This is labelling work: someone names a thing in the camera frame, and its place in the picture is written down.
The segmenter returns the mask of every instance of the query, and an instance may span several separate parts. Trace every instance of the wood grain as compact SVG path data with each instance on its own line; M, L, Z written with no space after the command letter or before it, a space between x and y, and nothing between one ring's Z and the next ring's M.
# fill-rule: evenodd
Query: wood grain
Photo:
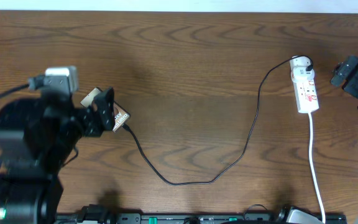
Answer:
M296 54L314 60L320 109L314 159L328 212L358 216L358 101L330 85L358 55L358 15L0 11L0 91L47 67L76 65L76 104L113 86L129 125L171 181L209 180L241 153L266 72ZM242 212L292 203L318 212L308 165L308 118L296 111L289 65L262 89L243 160L212 185L170 187L124 131L82 139L60 173L60 212L89 203L143 212ZM7 102L37 93L22 91Z

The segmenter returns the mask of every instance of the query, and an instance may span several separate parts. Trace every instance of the power plug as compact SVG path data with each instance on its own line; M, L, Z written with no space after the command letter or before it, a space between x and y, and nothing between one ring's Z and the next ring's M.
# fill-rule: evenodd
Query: power plug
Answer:
M299 113L309 113L319 108L316 86L313 80L314 70L308 71L310 64L310 60L306 57L299 57L290 61L291 79Z

